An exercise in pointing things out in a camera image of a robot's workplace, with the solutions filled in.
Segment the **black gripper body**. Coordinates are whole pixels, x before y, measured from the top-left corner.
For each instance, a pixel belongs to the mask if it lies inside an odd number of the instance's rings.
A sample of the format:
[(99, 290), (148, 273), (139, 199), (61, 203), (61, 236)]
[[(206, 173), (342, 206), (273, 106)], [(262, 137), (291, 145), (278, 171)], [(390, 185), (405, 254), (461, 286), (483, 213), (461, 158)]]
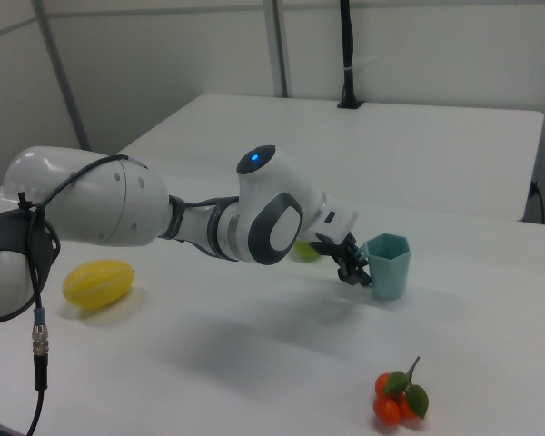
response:
[(346, 260), (351, 255), (351, 234), (346, 233), (340, 243), (336, 243), (329, 236), (316, 233), (317, 239), (313, 242), (306, 242), (308, 250), (320, 256), (328, 256), (333, 260)]

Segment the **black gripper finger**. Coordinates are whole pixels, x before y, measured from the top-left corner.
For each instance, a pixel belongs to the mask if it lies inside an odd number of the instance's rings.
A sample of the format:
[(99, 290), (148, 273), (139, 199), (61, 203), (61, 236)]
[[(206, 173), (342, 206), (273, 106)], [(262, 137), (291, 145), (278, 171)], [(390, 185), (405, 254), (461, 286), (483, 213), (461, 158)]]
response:
[(336, 263), (338, 277), (342, 282), (351, 286), (372, 285), (372, 277), (365, 271), (365, 267), (369, 265), (365, 259), (338, 257)]
[(357, 246), (357, 241), (352, 233), (348, 233), (343, 242), (345, 263), (350, 266), (365, 266), (367, 264), (366, 257), (361, 254), (360, 248)]

